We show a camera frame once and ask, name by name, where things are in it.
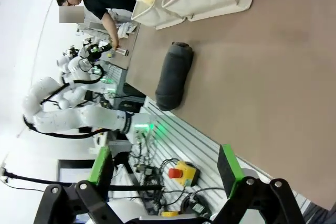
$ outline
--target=screw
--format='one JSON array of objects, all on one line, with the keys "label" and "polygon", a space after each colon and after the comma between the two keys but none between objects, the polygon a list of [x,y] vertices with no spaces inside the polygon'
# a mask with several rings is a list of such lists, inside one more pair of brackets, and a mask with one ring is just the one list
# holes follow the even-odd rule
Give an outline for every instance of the screw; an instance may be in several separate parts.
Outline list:
[{"label": "screw", "polygon": [[246,180],[246,183],[248,185],[253,185],[254,184],[254,179],[249,178],[248,180]]},{"label": "screw", "polygon": [[281,186],[282,186],[282,183],[281,183],[280,181],[276,181],[276,182],[274,183],[274,185],[275,185],[276,187],[281,187]]},{"label": "screw", "polygon": [[82,189],[82,190],[85,190],[87,188],[87,185],[86,184],[80,184],[79,185],[79,188]]}]

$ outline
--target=white wall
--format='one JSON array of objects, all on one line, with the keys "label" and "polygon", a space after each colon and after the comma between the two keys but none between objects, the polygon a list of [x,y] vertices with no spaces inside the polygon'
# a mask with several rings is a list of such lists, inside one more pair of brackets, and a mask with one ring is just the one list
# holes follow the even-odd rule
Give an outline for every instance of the white wall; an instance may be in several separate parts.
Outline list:
[{"label": "white wall", "polygon": [[[56,59],[70,45],[79,46],[83,38],[75,35],[75,24],[59,24],[56,0],[0,0],[0,27],[0,162],[10,151],[7,160],[9,172],[56,179],[57,159],[94,158],[88,154],[92,140],[58,139],[27,129],[17,137],[25,128],[21,104],[31,83],[44,76],[58,80]],[[20,181],[9,183],[20,187],[44,188]],[[33,223],[41,195],[35,191],[10,189],[1,183],[1,221]]]}]

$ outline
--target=man's arm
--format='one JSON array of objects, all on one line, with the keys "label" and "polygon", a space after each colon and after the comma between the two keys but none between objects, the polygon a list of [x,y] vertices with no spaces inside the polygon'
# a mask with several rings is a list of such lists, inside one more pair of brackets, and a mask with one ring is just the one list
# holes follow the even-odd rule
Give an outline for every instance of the man's arm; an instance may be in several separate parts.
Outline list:
[{"label": "man's arm", "polygon": [[116,50],[119,46],[119,38],[118,38],[118,31],[117,27],[112,19],[111,15],[108,12],[105,12],[104,16],[101,19],[103,26],[105,27],[106,31],[109,33],[112,39],[112,46]]}]

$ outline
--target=dark gray towel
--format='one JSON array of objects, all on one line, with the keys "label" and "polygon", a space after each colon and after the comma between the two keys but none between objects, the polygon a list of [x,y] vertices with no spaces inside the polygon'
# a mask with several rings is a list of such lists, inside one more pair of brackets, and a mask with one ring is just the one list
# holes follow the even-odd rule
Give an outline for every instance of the dark gray towel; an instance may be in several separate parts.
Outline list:
[{"label": "dark gray towel", "polygon": [[169,111],[180,105],[193,57],[193,49],[186,43],[174,42],[170,46],[155,92],[156,105],[160,110]]}]

